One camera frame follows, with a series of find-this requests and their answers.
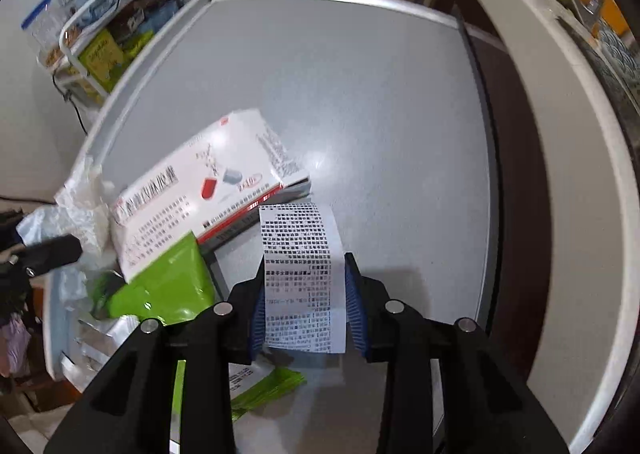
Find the silver foil packet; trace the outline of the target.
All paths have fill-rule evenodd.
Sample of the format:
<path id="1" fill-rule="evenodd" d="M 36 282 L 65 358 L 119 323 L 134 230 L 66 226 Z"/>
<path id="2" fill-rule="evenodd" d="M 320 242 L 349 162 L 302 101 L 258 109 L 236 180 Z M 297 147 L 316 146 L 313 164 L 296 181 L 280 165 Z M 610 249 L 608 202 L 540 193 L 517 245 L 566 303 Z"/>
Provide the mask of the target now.
<path id="1" fill-rule="evenodd" d="M 84 392 L 138 325 L 133 315 L 100 321 L 89 313 L 73 312 L 60 356 L 63 376 Z"/>

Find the crumpled white plastic wrap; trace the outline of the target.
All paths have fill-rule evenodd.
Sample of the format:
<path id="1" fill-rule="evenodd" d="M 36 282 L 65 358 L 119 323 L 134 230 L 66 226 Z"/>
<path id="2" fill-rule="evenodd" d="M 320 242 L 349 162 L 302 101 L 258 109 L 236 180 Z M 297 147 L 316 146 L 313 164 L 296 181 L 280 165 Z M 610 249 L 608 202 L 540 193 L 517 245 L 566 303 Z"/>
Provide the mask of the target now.
<path id="1" fill-rule="evenodd" d="M 58 296 L 63 304 L 70 304 L 88 296 L 89 278 L 116 262 L 110 211 L 103 199 L 102 168 L 91 157 L 82 158 L 54 200 L 53 205 L 28 214 L 18 224 L 17 233 L 27 246 L 66 234 L 78 238 L 82 248 L 79 260 L 56 274 Z"/>

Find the white red medicine box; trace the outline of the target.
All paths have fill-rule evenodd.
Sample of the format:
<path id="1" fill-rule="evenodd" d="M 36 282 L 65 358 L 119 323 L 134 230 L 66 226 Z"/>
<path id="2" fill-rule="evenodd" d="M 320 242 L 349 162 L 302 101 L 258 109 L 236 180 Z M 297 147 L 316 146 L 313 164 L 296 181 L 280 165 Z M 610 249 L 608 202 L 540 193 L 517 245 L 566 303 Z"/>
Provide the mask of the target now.
<path id="1" fill-rule="evenodd" d="M 255 220 L 268 200 L 310 190 L 309 172 L 288 154 L 259 110 L 237 110 L 192 136 L 112 203 L 112 239 L 130 283 L 188 234 L 217 248 Z"/>

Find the white kitchen counter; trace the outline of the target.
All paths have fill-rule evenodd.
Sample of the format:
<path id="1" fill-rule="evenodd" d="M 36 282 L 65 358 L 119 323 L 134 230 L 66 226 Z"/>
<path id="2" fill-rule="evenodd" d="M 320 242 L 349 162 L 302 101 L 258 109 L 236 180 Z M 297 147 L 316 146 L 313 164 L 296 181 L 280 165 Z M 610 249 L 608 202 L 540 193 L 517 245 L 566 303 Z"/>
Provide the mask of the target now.
<path id="1" fill-rule="evenodd" d="M 503 199 L 491 333 L 570 452 L 612 450 L 639 403 L 639 122 L 590 32 L 556 0 L 476 0 Z"/>

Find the green plastic pouch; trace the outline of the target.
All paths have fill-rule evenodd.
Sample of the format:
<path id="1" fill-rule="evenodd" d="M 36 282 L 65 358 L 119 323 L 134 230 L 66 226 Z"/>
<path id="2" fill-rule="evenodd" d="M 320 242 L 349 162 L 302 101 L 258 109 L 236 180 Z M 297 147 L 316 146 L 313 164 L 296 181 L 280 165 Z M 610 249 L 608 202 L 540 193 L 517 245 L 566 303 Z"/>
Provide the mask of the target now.
<path id="1" fill-rule="evenodd" d="M 104 271 L 88 283 L 91 314 L 97 320 L 134 316 L 156 318 L 164 325 L 193 320 L 216 302 L 200 246 L 191 233 L 171 245 L 142 272 L 126 281 Z M 258 358 L 250 366 L 229 366 L 231 416 L 245 414 L 293 392 L 306 382 L 302 373 Z"/>

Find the printed paper leaflet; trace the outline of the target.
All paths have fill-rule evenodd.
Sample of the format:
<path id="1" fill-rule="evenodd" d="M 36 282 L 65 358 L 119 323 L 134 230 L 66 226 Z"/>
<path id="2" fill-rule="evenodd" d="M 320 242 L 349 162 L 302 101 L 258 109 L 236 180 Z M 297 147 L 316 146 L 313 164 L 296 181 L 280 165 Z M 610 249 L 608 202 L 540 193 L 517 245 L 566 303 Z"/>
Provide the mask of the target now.
<path id="1" fill-rule="evenodd" d="M 330 207 L 260 207 L 266 345 L 308 353 L 346 351 L 344 248 Z"/>

